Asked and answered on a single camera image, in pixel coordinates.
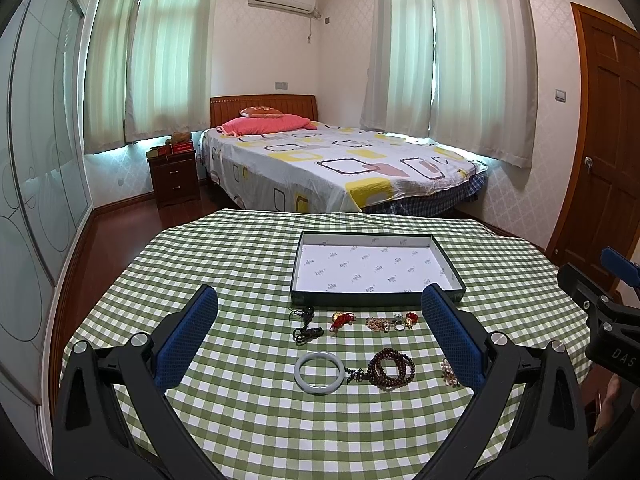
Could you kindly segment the person right hand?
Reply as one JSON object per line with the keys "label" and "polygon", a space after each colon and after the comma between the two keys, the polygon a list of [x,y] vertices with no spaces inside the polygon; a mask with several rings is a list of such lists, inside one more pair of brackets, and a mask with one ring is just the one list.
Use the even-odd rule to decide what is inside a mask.
{"label": "person right hand", "polygon": [[600,413],[597,417],[596,423],[594,424],[594,434],[589,438],[589,444],[594,445],[597,437],[600,434],[604,434],[608,428],[610,428],[616,419],[614,404],[617,398],[620,396],[620,388],[622,388],[622,378],[617,374],[613,374],[608,381],[608,386],[606,387],[606,395],[604,400],[602,401]]}

